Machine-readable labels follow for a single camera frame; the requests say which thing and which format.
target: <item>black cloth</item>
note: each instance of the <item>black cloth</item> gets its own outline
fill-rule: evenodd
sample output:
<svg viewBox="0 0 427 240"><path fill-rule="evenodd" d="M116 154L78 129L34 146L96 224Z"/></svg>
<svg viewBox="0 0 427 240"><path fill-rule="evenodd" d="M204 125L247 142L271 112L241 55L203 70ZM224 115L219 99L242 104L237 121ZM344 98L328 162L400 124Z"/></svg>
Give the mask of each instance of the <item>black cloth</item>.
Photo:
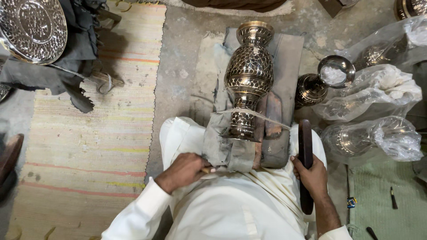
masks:
<svg viewBox="0 0 427 240"><path fill-rule="evenodd" d="M280 7L286 0L182 0L194 7L211 7L216 9L253 10L269 12Z"/></svg>

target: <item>plastic bag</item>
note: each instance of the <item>plastic bag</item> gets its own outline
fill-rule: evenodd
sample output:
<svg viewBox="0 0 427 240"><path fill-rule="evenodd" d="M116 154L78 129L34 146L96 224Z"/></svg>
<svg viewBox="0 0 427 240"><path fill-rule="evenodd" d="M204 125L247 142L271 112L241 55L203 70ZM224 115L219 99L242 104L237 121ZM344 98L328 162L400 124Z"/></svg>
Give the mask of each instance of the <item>plastic bag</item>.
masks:
<svg viewBox="0 0 427 240"><path fill-rule="evenodd" d="M357 164L351 163L353 157L370 148L378 148L396 161L418 161L423 157L421 135L408 120L397 116L331 125L322 132L321 139L327 158L345 164Z"/></svg>
<svg viewBox="0 0 427 240"><path fill-rule="evenodd" d="M409 72L412 65L427 59L427 15L387 25L336 53L350 60L356 71L378 64L392 64Z"/></svg>
<svg viewBox="0 0 427 240"><path fill-rule="evenodd" d="M422 91L412 74L383 64L357 72L347 88L328 89L326 100L312 106L321 118L333 123L360 123L392 115L405 117L422 100Z"/></svg>

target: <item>striped rug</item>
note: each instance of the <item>striped rug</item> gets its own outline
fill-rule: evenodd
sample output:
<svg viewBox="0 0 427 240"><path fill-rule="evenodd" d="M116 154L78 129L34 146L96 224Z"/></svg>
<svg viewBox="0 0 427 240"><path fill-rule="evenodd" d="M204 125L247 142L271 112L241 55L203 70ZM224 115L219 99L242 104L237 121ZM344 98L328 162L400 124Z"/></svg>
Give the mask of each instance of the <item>striped rug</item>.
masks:
<svg viewBox="0 0 427 240"><path fill-rule="evenodd" d="M66 93L37 91L7 239L97 239L145 187L166 6L108 5L123 18L100 33L100 58L125 87L101 95L82 84L88 114Z"/></svg>

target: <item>dirty floor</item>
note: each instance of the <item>dirty floor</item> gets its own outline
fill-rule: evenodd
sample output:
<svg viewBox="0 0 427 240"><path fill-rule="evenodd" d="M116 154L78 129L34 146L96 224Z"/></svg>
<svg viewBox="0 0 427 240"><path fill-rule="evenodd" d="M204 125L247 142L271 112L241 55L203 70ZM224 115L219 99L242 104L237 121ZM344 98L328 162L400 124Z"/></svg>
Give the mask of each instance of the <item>dirty floor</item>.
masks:
<svg viewBox="0 0 427 240"><path fill-rule="evenodd" d="M300 74L315 72L319 59L334 53L335 49L349 47L375 30L395 22L394 0L361 0L344 15L332 19L316 0L294 0L295 11L285 16L271 18L250 18L224 16L196 12L178 7L167 7L164 24L161 63L158 70L156 108L153 127L153 142L147 166L148 176L156 176L162 170L161 149L158 134L162 123L169 117L191 117L191 91L195 84L202 85L203 79L195 79L200 42L207 31L224 33L228 26L238 27L250 20L261 20L271 24L276 32L305 37ZM201 92L212 99L210 92ZM8 136L16 133L28 134L33 114L34 93L15 91L0 104L0 119L8 123ZM312 116L310 109L296 112L297 117ZM24 145L18 163L18 171L25 163ZM341 216L346 223L346 169L344 165L329 163L329 191ZM12 200L0 205L0 239L6 234Z"/></svg>

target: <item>left hand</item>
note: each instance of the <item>left hand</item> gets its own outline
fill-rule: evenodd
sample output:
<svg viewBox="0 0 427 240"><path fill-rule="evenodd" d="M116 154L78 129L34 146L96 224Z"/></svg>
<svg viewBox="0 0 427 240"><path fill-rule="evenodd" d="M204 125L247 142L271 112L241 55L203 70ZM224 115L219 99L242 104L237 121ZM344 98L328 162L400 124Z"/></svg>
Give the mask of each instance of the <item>left hand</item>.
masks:
<svg viewBox="0 0 427 240"><path fill-rule="evenodd" d="M206 159L196 153L181 153L154 181L166 193L171 194L177 188L199 180L205 174L202 168L208 168L210 172L215 170Z"/></svg>

